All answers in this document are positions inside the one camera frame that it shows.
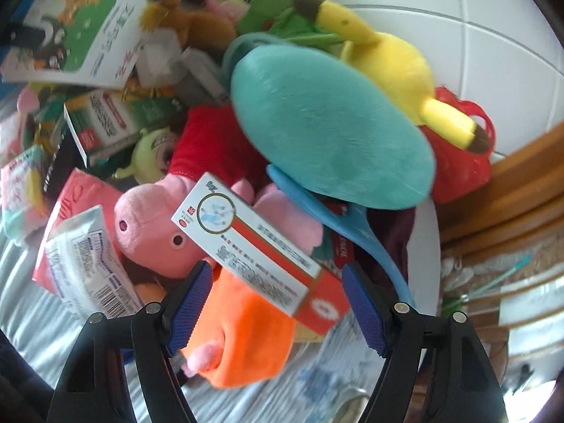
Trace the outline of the pink sanitary pad pack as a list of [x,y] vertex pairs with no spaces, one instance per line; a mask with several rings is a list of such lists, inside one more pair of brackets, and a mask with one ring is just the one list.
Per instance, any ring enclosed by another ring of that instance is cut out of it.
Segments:
[[85,211],[99,205],[102,209],[104,222],[111,243],[122,258],[122,252],[118,249],[117,235],[115,230],[114,208],[121,197],[121,191],[109,183],[89,175],[79,169],[74,169],[64,182],[63,188],[55,201],[55,206],[48,219],[43,238],[41,239],[35,269],[32,280],[57,296],[55,282],[51,277],[47,259],[48,241],[67,232],[71,226],[78,225],[75,217]]

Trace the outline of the clear plastic container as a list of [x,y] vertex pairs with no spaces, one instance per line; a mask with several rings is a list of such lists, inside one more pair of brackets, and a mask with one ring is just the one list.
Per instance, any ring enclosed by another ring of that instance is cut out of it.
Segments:
[[185,75],[179,61],[183,51],[173,29],[157,29],[141,47],[136,70],[144,89],[177,85]]

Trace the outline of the teal plush toy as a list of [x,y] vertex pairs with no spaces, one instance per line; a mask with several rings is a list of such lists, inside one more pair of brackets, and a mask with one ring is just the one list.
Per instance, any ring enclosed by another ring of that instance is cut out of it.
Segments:
[[336,57],[248,33],[229,45],[222,69],[247,139],[304,189],[387,210],[429,197],[436,161],[427,139]]

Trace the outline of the red plastic basket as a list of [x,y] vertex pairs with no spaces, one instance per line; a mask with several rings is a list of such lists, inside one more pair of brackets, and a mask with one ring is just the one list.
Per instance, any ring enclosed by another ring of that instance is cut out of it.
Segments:
[[436,158],[436,176],[431,197],[434,202],[445,204],[477,190],[490,181],[489,156],[494,149],[496,133],[489,116],[475,102],[460,100],[446,87],[436,88],[435,94],[439,101],[452,105],[472,118],[478,117],[479,124],[484,124],[486,134],[489,136],[489,147],[486,153],[476,155],[453,146],[428,127],[420,128]]

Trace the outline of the yellow pikachu plush toy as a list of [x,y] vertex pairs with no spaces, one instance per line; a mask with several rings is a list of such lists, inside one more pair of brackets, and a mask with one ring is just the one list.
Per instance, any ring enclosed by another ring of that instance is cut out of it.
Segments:
[[333,0],[292,0],[306,19],[343,40],[339,58],[366,75],[417,126],[426,126],[454,146],[474,154],[489,149],[490,137],[471,117],[435,97],[432,70],[412,44],[378,32]]

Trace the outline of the silver foil barcode packet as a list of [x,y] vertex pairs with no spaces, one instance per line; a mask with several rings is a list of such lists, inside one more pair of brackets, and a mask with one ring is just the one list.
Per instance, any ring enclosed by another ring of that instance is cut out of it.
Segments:
[[48,241],[47,259],[57,295],[75,317],[133,315],[142,307],[108,235],[99,205],[75,217],[78,225]]

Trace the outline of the white red medicine box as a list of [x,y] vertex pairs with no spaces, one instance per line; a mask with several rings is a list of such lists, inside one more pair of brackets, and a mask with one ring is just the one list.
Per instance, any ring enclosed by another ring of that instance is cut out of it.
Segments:
[[349,310],[340,277],[210,173],[171,222],[274,307],[320,335]]

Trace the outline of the green white ibuprofen box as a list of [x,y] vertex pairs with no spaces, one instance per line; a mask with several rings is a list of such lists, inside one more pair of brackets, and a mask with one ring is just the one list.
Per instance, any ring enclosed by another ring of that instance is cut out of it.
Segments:
[[125,96],[93,90],[64,104],[64,117],[84,165],[92,167],[136,144],[144,132],[185,117],[174,97]]

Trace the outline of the green frog plush toy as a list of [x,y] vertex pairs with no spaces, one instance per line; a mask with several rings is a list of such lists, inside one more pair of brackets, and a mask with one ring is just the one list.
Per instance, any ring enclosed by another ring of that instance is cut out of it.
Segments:
[[292,0],[244,0],[246,14],[236,23],[239,35],[266,32],[294,44],[330,51],[342,39],[323,31],[294,10]]

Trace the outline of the pink pig plush toy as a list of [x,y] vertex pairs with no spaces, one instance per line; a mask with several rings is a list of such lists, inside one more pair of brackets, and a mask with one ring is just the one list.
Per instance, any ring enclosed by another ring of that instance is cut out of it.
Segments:
[[188,112],[166,176],[115,206],[133,262],[182,279],[210,259],[211,291],[184,348],[184,371],[215,388],[269,380],[294,344],[294,310],[317,271],[323,227],[270,183],[266,159],[231,106]]

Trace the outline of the green monster plush toy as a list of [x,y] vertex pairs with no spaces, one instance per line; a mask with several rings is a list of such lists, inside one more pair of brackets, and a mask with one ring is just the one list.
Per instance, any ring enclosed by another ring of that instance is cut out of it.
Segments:
[[130,164],[114,172],[114,179],[133,177],[138,184],[154,183],[168,171],[179,136],[169,127],[141,130],[141,139],[135,145]]

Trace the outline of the brown squirrel plush toy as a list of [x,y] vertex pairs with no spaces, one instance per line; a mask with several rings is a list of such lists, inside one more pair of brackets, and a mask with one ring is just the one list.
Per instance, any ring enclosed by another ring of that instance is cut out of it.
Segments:
[[222,54],[237,37],[234,24],[205,10],[191,11],[183,0],[149,0],[139,20],[143,32],[171,29],[182,48]]

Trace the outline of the blue plastic spoon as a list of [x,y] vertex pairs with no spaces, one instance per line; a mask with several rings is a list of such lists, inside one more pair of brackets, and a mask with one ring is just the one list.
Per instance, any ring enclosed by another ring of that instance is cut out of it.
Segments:
[[304,211],[361,247],[374,258],[387,274],[401,302],[411,307],[417,306],[407,282],[401,276],[400,269],[373,233],[367,221],[365,206],[347,203],[346,212],[343,215],[334,213],[313,193],[303,188],[275,165],[270,164],[267,167],[267,173],[276,186]]

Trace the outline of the white green illustrated box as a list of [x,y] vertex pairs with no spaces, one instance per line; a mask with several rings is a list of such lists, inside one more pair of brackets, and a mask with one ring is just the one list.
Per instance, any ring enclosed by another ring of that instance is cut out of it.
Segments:
[[42,29],[36,47],[13,47],[1,65],[5,83],[27,81],[121,89],[144,39],[148,0],[35,0],[24,24]]

